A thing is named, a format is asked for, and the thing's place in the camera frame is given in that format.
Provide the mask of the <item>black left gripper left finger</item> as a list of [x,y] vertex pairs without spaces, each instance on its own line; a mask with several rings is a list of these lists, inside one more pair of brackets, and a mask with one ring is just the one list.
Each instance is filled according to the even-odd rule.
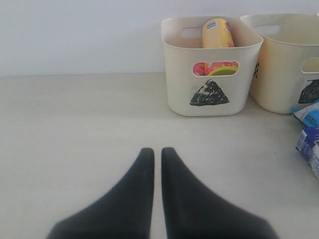
[[103,197],[58,222],[49,239],[148,239],[154,201],[155,154],[140,150],[120,181]]

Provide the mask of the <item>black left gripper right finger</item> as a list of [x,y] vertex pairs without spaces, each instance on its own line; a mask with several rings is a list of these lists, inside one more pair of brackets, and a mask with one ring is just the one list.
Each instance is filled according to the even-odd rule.
[[206,187],[172,147],[161,151],[161,191],[169,239],[278,238],[267,220]]

